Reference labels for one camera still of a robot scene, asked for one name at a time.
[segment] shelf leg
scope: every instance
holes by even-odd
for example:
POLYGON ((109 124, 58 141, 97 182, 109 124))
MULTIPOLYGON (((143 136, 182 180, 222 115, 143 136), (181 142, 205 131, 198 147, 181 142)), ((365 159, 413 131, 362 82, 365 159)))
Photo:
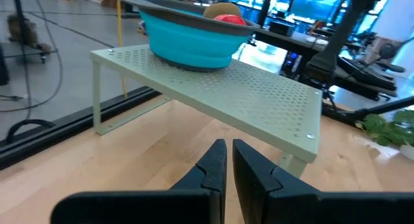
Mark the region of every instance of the shelf leg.
POLYGON ((285 152, 282 153, 282 157, 280 158, 279 163, 279 166, 282 169, 286 170, 287 172, 298 178, 300 178, 300 176, 302 175, 306 165, 307 162, 285 152))
POLYGON ((140 108, 138 111, 133 112, 131 115, 128 115, 116 122, 111 124, 103 124, 101 120, 101 81, 100 81, 100 64, 97 62, 93 62, 93 126, 95 132, 99 135, 105 135, 106 133, 120 127, 131 120, 155 109, 166 102, 169 102, 171 99, 165 97, 158 102, 154 102, 153 104, 146 106, 145 108, 140 108))

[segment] tan ball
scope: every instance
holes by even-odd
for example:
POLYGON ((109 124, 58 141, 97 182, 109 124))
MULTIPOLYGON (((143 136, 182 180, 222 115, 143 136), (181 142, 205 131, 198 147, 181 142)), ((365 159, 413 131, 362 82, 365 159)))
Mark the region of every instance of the tan ball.
POLYGON ((233 14, 241 17, 239 7, 232 3, 214 3, 204 10, 204 17, 215 18, 221 14, 233 14))

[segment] leaf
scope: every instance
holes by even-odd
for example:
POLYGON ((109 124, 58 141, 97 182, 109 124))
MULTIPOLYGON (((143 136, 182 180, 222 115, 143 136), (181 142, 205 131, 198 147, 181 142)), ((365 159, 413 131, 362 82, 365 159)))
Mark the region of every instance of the leaf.
POLYGON ((389 146, 391 144, 391 141, 384 136, 379 136, 379 138, 377 138, 375 142, 381 146, 389 146))
POLYGON ((395 122, 407 123, 413 126, 414 125, 414 111, 412 110, 397 111, 393 116, 393 120, 395 122))
POLYGON ((364 125, 362 123, 359 123, 359 122, 355 122, 355 127, 357 127, 358 129, 364 130, 364 125))
POLYGON ((377 134, 377 133, 372 133, 372 134, 370 134, 370 137, 371 137, 372 139, 377 139, 377 138, 379 138, 379 137, 380 137, 380 135, 379 135, 379 134, 377 134))
POLYGON ((383 117, 375 114, 370 114, 364 119, 364 126, 369 132, 380 131, 385 124, 386 120, 383 117))
POLYGON ((397 146, 401 146, 409 141, 411 142, 410 139, 414 137, 408 128, 396 125, 394 122, 387 123, 382 129, 381 135, 388 138, 397 146))

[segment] perforated shelf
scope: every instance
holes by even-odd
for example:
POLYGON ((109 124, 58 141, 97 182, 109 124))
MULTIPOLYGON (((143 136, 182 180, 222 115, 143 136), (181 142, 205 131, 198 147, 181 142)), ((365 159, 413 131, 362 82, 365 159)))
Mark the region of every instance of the perforated shelf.
POLYGON ((148 45, 96 50, 91 59, 304 161, 317 154, 317 89, 237 60, 213 73, 185 71, 158 59, 148 45))

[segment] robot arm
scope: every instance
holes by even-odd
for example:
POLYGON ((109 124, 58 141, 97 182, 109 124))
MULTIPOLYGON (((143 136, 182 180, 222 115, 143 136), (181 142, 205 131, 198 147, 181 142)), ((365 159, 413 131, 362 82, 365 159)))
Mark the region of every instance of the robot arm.
POLYGON ((360 14, 372 9, 376 1, 378 0, 351 0, 351 6, 330 38, 326 48, 313 56, 308 62, 307 68, 309 69, 307 71, 309 73, 307 74, 309 78, 317 78, 322 82, 329 83, 336 69, 336 57, 346 44, 360 14))

